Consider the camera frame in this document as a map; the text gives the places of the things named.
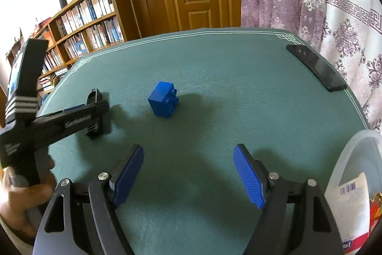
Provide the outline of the person's left hand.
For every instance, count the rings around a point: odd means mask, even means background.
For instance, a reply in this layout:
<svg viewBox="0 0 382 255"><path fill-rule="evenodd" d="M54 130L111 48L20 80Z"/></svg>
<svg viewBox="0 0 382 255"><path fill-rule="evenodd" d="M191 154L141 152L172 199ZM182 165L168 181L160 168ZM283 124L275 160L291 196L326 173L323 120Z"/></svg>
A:
<svg viewBox="0 0 382 255"><path fill-rule="evenodd" d="M11 182L13 168L6 167L3 170L1 183L1 218L5 225L18 238L24 242L35 239L36 229L27 219L26 211L45 204L53 195L56 187L56 178L51 172L54 161L48 157L48 174L45 180L31 187L15 187Z"/></svg>

